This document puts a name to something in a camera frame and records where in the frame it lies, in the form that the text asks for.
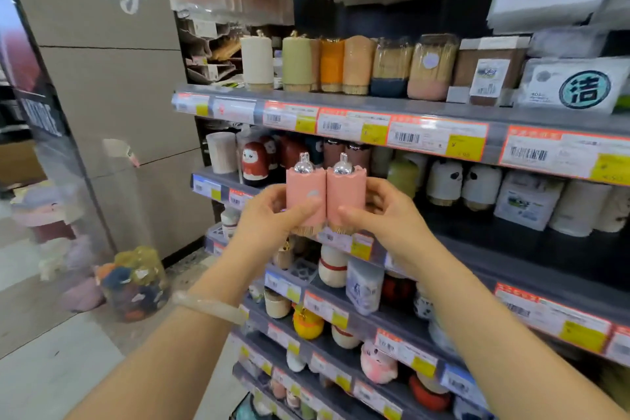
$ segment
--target transparent bag of colorful items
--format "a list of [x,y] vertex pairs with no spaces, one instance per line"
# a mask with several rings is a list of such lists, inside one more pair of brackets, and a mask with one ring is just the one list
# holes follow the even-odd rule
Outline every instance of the transparent bag of colorful items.
[[138,162],[122,140],[104,139],[103,147],[115,195],[112,205],[102,209],[114,221],[108,225],[114,231],[116,254],[94,273],[116,316],[126,322],[141,321],[166,304],[169,282],[143,209]]

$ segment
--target person's left arm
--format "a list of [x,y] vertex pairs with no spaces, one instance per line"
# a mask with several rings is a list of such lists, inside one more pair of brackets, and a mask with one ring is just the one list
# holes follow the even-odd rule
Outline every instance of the person's left arm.
[[[280,212],[284,202],[283,184],[249,200],[232,240],[189,292],[238,306],[290,230],[312,216],[322,200],[309,198]],[[192,419],[231,328],[228,321],[177,307],[66,420]]]

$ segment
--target person's right hand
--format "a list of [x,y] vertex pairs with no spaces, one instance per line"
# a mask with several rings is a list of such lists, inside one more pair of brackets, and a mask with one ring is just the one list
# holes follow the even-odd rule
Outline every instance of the person's right hand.
[[339,214],[344,225],[374,233],[403,265],[421,255],[419,245],[436,242],[411,198],[384,179],[367,178],[366,209],[340,206]]

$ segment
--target person's left hand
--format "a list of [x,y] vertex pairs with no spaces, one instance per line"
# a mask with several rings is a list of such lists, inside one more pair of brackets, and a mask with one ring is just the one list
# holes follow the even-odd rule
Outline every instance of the person's left hand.
[[241,214],[230,246],[266,263],[287,240],[290,231],[310,218],[324,202],[313,196],[291,209],[286,207],[287,185],[272,184],[249,200]]

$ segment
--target white jar with red band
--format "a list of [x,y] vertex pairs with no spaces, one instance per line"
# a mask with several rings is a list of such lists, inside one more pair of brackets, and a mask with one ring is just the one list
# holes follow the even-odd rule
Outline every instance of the white jar with red band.
[[322,245],[319,257],[319,277],[330,287],[344,287],[350,256],[334,247]]
[[358,345],[361,343],[361,339],[359,339],[357,336],[352,335],[346,330],[342,330],[336,325],[333,325],[331,331],[333,333],[333,339],[335,340],[337,345],[343,347],[344,349],[353,349],[355,347],[358,347]]

